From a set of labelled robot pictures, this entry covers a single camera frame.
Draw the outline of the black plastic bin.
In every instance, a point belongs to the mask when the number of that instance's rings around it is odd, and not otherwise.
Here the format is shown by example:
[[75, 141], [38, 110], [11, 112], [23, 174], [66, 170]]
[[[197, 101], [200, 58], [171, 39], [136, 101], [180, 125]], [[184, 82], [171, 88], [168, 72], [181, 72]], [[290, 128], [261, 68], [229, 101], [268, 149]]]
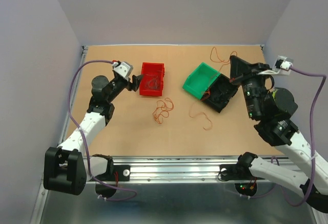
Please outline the black plastic bin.
[[221, 74], [208, 88], [201, 101], [220, 113], [235, 96], [238, 87], [230, 83], [230, 79]]

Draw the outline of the green plastic bin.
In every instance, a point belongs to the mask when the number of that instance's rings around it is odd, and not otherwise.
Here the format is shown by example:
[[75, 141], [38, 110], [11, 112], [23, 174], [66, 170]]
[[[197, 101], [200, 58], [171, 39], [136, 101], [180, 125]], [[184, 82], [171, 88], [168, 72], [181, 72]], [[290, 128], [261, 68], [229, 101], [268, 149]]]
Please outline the green plastic bin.
[[221, 73], [206, 63], [201, 63], [186, 79], [183, 89], [201, 100], [205, 92]]

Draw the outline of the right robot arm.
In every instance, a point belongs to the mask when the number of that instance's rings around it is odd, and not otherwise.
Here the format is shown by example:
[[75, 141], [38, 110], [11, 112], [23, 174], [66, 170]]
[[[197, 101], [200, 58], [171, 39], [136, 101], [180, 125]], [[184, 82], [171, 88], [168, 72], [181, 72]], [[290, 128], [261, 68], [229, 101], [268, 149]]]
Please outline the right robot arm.
[[254, 126], [258, 135], [270, 146], [282, 152], [300, 172], [288, 170], [265, 161], [256, 154], [242, 154], [232, 172], [240, 178], [256, 177], [269, 180], [302, 197], [300, 204], [307, 203], [322, 213], [327, 213], [327, 161], [315, 150], [313, 113], [310, 109], [310, 141], [306, 141], [298, 127], [291, 121], [298, 105], [286, 88], [265, 87], [267, 78], [296, 72], [313, 77], [293, 66], [292, 59], [279, 56], [274, 67], [268, 64], [251, 64], [236, 55], [230, 57], [230, 83], [243, 91], [248, 116], [257, 121]]

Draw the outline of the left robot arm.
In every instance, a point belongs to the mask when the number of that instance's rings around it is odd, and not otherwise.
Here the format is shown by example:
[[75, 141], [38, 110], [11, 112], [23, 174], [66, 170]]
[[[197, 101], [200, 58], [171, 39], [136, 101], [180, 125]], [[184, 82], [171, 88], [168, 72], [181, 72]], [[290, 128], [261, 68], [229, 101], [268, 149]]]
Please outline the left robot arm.
[[118, 73], [112, 80], [103, 75], [93, 78], [92, 96], [82, 122], [63, 143], [45, 152], [45, 189], [79, 195], [92, 179], [118, 179], [112, 157], [91, 156], [88, 146], [111, 120], [115, 109], [112, 101], [124, 89], [137, 91], [142, 78], [142, 75], [124, 78]]

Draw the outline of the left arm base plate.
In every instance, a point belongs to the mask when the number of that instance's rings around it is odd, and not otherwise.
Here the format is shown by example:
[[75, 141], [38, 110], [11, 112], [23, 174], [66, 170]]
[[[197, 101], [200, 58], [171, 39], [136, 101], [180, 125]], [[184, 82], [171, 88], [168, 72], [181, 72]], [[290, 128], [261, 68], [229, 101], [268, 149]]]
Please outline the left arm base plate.
[[130, 181], [130, 165], [113, 165], [106, 170], [105, 173], [97, 175], [96, 178], [101, 181], [116, 181], [128, 182]]

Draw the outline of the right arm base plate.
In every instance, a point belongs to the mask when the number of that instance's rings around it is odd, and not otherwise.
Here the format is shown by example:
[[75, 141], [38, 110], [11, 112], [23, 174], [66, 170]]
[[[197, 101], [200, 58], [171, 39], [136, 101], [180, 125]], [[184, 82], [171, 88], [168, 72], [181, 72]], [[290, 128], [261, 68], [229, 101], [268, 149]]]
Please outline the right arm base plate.
[[222, 164], [217, 174], [219, 181], [230, 180], [253, 180], [256, 177], [250, 173], [250, 166], [242, 166], [239, 164]]

